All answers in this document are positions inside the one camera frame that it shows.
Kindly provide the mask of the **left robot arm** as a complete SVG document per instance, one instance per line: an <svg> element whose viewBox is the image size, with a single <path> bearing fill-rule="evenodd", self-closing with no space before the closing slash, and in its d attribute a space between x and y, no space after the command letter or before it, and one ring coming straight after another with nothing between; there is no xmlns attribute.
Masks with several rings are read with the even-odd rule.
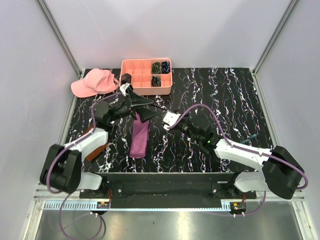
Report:
<svg viewBox="0 0 320 240"><path fill-rule="evenodd" d="M40 182L52 194L61 192L72 194L77 190L90 190L97 198L108 193L108 186L101 175L93 172L82 172L82 161L109 143L116 133L114 121L127 116L146 122L156 112L148 109L153 100L138 95L128 88L123 93L123 101L110 104L106 96L91 107L92 128L78 139L64 145L53 144L47 153Z"/></svg>

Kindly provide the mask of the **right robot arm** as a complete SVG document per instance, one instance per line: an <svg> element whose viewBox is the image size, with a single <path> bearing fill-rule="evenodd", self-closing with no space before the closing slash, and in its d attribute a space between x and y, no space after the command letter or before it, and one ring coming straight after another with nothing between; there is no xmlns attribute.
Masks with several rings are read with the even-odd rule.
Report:
<svg viewBox="0 0 320 240"><path fill-rule="evenodd" d="M245 192L262 190L290 200L298 188L304 170L282 146L268 149L240 144L215 134L205 120L192 123L186 116L181 118L178 114L169 118L169 125L171 129L180 130L190 137L203 152L256 170L255 173L236 174L227 185L228 195L232 198L239 198Z"/></svg>

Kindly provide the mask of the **purple cloth napkin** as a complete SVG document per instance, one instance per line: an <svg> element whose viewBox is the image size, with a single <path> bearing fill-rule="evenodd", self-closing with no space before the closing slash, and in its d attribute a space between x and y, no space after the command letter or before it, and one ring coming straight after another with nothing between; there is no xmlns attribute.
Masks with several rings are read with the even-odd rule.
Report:
<svg viewBox="0 0 320 240"><path fill-rule="evenodd" d="M144 158L147 153L149 140L150 121L141 121L140 115L133 121L132 139L129 156L134 159Z"/></svg>

